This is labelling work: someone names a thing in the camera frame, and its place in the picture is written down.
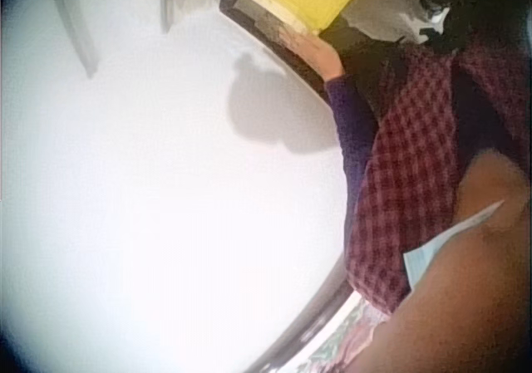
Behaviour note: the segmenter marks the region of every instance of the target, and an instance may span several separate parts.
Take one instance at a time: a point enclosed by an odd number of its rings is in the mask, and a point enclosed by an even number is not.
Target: maroon plaid fabric
[[[385,71],[383,101],[390,110],[367,164],[345,255],[350,283],[388,314],[410,292],[402,254],[449,228],[453,218],[460,181],[451,100],[453,61],[486,91],[523,161],[530,158],[524,54],[480,44],[453,56],[409,47],[406,83],[397,89],[393,72]]]

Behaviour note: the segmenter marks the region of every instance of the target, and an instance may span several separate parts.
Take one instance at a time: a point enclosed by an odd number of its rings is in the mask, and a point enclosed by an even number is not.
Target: dark blue sleeve
[[[372,154],[377,133],[377,120],[368,103],[360,96],[352,81],[341,76],[325,83],[343,155],[347,179],[346,240],[351,234],[351,221],[364,178],[366,164]]]

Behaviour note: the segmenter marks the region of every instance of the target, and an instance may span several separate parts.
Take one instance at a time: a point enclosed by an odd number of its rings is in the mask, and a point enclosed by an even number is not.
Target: person
[[[406,47],[406,81],[380,82],[390,106],[377,120],[332,46],[287,27],[279,36],[323,78],[337,124],[349,281],[391,315],[346,372],[522,365],[530,313],[530,57],[478,40],[444,56]],[[483,70],[500,78],[487,81]],[[412,292],[403,254],[501,200],[487,221],[436,255]]]

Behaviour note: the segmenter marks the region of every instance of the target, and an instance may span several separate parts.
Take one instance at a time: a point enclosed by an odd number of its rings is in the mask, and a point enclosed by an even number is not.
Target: hand
[[[325,82],[344,74],[340,56],[323,39],[313,34],[299,34],[289,27],[279,28],[281,42],[311,66]]]

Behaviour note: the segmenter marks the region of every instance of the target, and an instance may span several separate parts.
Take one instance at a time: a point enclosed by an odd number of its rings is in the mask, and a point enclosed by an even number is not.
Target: skin
[[[324,81],[343,74],[334,49],[312,34],[280,30],[284,45]],[[494,150],[470,163],[454,222],[504,200],[482,225],[453,238],[416,289],[346,373],[515,371],[530,349],[530,187]]]

